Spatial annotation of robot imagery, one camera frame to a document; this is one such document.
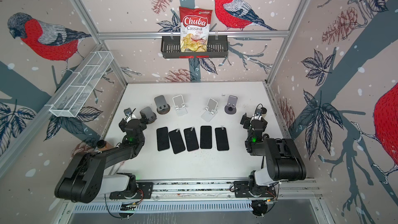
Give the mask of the purple edged phone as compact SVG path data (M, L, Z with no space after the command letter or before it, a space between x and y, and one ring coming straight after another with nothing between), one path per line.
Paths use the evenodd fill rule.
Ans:
M184 137L186 141L187 151L194 151L199 149L199 142L194 127L184 129Z

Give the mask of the black phone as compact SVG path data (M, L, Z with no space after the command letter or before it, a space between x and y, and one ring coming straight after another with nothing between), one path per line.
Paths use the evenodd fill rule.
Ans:
M167 127L157 129L157 149L158 151L168 150L170 148L169 131Z
M200 148L201 149L212 149L212 128L209 125L201 126Z
M227 129L224 127L215 128L216 144L218 151L228 151L229 142Z
M169 139L175 155L186 150L181 131L179 129L169 132Z

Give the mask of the wooden round phone stand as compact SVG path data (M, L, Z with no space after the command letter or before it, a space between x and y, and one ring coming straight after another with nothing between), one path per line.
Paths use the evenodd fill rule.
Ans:
M157 113L160 115L165 115L170 111L170 106L168 105L164 95L159 95L154 98L155 105L157 107Z

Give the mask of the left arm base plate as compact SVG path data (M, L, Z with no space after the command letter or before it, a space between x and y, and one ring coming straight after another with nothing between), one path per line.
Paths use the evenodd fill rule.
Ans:
M153 182L129 183L126 190L112 192L111 200L150 199L153 192Z

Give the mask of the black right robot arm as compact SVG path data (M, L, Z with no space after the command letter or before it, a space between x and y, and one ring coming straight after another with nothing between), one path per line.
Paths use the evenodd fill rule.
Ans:
M282 181L304 180L307 177L304 162L292 139L270 138L265 133L268 122L264 119L267 109L259 104L250 117L244 114L240 124L247 130L246 151L262 158L261 169L248 177L249 192L254 196Z

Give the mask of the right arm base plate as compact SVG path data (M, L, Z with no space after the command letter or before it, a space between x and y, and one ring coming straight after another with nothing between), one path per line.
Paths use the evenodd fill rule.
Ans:
M276 198L275 187L258 186L249 181L234 181L233 193L236 198Z

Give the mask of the grey round phone stand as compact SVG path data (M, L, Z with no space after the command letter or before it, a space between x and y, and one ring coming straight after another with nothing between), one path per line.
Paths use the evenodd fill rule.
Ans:
M228 97L228 101L226 106L224 107L224 111L228 115L234 115L237 112L236 105L237 105L238 97L234 95L230 95Z

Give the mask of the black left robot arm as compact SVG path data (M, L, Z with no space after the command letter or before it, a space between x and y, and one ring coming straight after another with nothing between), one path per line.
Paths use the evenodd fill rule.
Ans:
M56 185L56 198L90 203L100 192L105 169L138 156L145 144L147 125L140 119L122 119L119 128L125 133L119 146L102 152L74 155Z

